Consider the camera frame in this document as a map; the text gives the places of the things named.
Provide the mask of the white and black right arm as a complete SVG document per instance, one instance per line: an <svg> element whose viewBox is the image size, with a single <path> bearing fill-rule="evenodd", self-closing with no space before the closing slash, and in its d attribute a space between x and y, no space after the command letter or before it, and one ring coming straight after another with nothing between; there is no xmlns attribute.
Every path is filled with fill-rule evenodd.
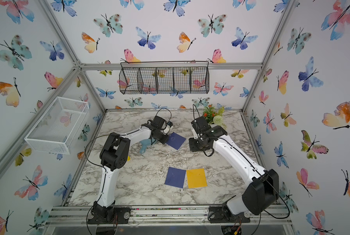
<svg viewBox="0 0 350 235"><path fill-rule="evenodd" d="M218 153L223 156L243 179L246 190L226 202L233 215L250 212L261 214L279 199L279 176L273 169L266 170L234 143L221 126L210 126L204 117L191 122L194 137L190 139L192 152Z"/></svg>

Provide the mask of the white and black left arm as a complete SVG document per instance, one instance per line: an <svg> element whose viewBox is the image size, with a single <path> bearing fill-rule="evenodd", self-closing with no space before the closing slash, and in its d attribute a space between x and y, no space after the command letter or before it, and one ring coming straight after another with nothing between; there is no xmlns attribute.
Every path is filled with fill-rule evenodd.
<svg viewBox="0 0 350 235"><path fill-rule="evenodd" d="M112 132L99 154L102 166L102 179L97 200L93 203L92 214L106 222L115 218L115 189L120 169L127 163L129 149L132 145L144 140L149 144L154 141L165 144L173 127L170 120L166 121L156 115L152 120L141 125L140 128L124 134Z"/></svg>

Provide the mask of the yellow envelope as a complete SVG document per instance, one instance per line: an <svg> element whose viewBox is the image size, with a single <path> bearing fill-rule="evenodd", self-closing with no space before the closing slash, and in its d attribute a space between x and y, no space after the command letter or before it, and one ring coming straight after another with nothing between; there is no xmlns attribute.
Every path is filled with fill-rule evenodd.
<svg viewBox="0 0 350 235"><path fill-rule="evenodd" d="M188 188L204 188L207 187L205 170L203 168L191 169L186 171Z"/></svg>

